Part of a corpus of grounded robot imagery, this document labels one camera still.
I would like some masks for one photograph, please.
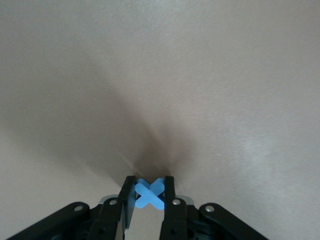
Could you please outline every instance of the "blue foam piece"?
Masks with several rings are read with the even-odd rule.
[[[135,201],[137,208],[144,208],[148,204],[152,204],[156,209],[165,209],[165,203],[158,197],[165,191],[165,180],[158,178],[152,184],[149,184],[143,178],[137,180],[135,191],[140,197]]]

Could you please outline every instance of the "blue plastic cross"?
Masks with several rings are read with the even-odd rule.
[[[143,178],[139,178],[135,185],[135,191],[140,197],[135,201],[135,206],[139,209],[144,208],[149,203],[156,209],[165,209],[165,203],[158,197],[165,191],[165,180],[158,178],[152,184],[149,184]]]

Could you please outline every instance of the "blue x-shaped object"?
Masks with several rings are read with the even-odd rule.
[[[163,178],[158,178],[152,184],[149,184],[143,178],[139,178],[135,185],[135,191],[140,195],[135,201],[137,208],[142,209],[150,203],[158,210],[165,209],[165,203],[158,197],[165,191],[165,180]]]

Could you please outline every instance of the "white wall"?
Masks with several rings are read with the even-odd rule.
[[[132,172],[319,239],[319,26],[319,1],[1,1],[0,239]]]

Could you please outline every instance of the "gray surface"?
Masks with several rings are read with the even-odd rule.
[[[133,169],[319,239],[319,26],[319,1],[1,1],[0,238]]]

